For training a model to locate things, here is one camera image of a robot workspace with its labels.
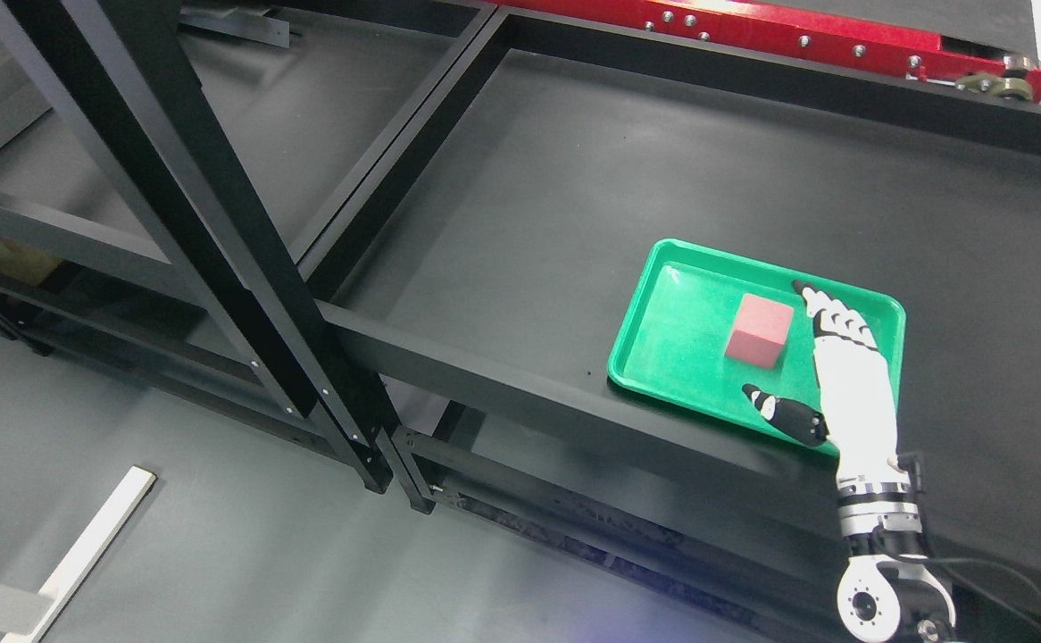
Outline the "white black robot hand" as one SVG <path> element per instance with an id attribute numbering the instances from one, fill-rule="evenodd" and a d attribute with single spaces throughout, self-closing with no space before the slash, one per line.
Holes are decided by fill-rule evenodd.
<path id="1" fill-rule="evenodd" d="M 897 463 L 895 391 L 874 333 L 859 311 L 811 282 L 794 280 L 793 288 L 812 323 L 820 408 L 750 383 L 742 387 L 745 397 L 768 425 L 801 444 L 834 445 L 841 489 L 907 483 Z"/>

